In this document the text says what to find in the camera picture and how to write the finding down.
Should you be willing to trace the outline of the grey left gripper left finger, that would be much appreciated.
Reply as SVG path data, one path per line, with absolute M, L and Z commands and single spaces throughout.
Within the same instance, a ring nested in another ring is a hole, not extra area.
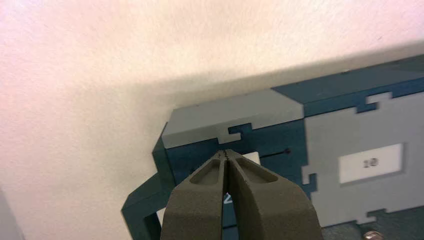
M 162 240 L 220 240 L 227 157 L 219 150 L 171 192 L 164 212 Z

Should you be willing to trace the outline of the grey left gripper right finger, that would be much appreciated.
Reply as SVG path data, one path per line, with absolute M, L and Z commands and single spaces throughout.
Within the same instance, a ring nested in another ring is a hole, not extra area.
M 317 212 L 301 187 L 231 149 L 225 156 L 239 239 L 323 239 Z

